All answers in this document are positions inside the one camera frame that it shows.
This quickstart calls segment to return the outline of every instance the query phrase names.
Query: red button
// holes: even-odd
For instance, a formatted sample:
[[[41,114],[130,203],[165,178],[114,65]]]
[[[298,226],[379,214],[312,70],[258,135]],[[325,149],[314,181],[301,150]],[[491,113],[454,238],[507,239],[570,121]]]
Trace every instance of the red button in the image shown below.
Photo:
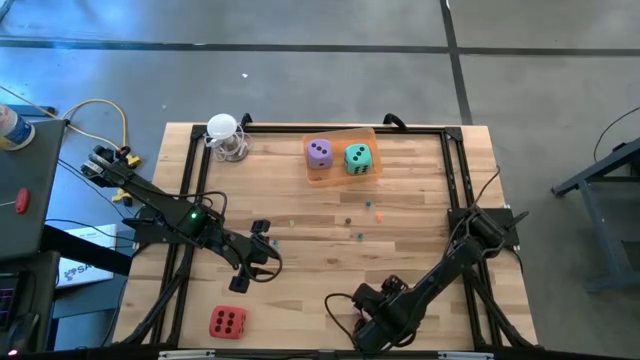
[[[22,188],[18,191],[18,197],[16,198],[16,213],[24,214],[29,209],[29,200],[31,199],[31,194],[29,190]]]

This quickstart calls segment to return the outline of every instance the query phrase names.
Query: wooden tabletop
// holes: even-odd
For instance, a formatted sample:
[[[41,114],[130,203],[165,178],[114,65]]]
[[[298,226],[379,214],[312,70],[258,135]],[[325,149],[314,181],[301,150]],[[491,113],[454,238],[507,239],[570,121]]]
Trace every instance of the wooden tabletop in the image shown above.
[[[179,191],[192,125],[167,124],[153,178],[153,183],[167,192]],[[496,169],[489,130],[485,126],[464,126],[462,130],[477,195]],[[248,235],[254,220],[270,220],[269,235],[279,242],[284,270],[273,282],[252,282],[247,294],[237,294],[228,290],[235,274],[231,267],[211,251],[196,250],[181,348],[352,349],[348,338],[326,314],[325,296],[334,292],[352,294],[363,282],[377,288],[391,274],[412,285],[440,260],[448,237],[449,198],[438,137],[378,135],[384,165],[381,178],[375,183],[328,188],[312,188],[307,183],[301,138],[301,134],[255,134],[253,150],[243,162],[219,163],[212,159],[206,190],[227,193],[225,227]],[[451,149],[458,174],[453,144]],[[202,145],[194,162],[192,191],[201,153]],[[464,203],[462,193],[459,198]],[[219,207],[220,200],[212,200]],[[365,205],[367,201],[373,204],[370,208]],[[504,205],[499,178],[489,185],[479,204]],[[377,213],[384,215],[380,223]],[[352,219],[350,225],[345,224],[347,217]],[[157,298],[167,248],[152,245],[133,260],[114,340],[130,334]],[[520,333],[535,343],[515,257],[503,252],[488,264],[496,301]],[[216,305],[247,309],[243,339],[209,336],[211,312]],[[172,300],[163,340],[170,328],[173,306]],[[351,303],[333,298],[330,306],[338,320],[351,329],[356,320]],[[480,314],[483,334],[489,339],[484,309]],[[459,278],[427,308],[415,342],[406,349],[472,347]]]

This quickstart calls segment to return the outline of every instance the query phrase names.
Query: purple die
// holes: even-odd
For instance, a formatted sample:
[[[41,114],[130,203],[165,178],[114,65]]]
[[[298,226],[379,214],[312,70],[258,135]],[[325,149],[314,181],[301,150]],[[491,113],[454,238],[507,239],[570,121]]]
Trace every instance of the purple die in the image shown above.
[[[331,142],[326,139],[311,140],[307,144],[309,167],[312,169],[328,169],[333,164]]]

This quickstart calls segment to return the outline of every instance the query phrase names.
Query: bottle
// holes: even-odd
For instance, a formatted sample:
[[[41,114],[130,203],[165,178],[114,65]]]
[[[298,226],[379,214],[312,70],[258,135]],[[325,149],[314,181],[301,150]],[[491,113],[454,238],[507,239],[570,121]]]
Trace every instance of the bottle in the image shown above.
[[[30,122],[8,106],[0,104],[0,150],[18,150],[29,145],[36,134]]]

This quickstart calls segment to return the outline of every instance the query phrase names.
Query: translucent orange container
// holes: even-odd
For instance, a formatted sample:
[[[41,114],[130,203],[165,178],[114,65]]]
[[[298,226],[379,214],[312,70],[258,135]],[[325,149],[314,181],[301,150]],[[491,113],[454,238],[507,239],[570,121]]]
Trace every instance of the translucent orange container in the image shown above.
[[[333,152],[333,166],[328,169],[312,169],[309,167],[307,144],[316,139],[331,141]],[[347,146],[366,144],[371,150],[373,168],[366,175],[349,175],[344,164],[344,152]],[[324,187],[376,181],[382,173],[382,161],[376,142],[376,132],[372,128],[357,128],[349,130],[327,131],[308,134],[302,137],[302,148],[307,161],[307,180],[311,186]]]

